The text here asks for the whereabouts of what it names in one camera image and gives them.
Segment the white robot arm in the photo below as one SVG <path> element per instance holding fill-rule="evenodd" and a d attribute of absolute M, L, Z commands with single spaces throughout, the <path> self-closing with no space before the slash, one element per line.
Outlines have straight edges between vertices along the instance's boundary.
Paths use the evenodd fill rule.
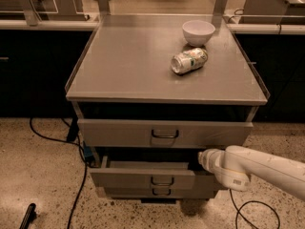
<path fill-rule="evenodd" d="M 244 192 L 255 175 L 305 200 L 305 164 L 242 146 L 228 146 L 225 150 L 207 149 L 197 155 L 198 163 L 228 189 Z"/>

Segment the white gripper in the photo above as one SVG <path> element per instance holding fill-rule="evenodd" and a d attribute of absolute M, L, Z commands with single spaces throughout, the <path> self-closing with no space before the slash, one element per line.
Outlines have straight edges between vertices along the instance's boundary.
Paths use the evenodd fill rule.
<path fill-rule="evenodd" d="M 223 170 L 221 161 L 224 151 L 219 149 L 208 149 L 199 152 L 197 155 L 198 163 L 208 172 L 213 174 L 220 174 Z"/>

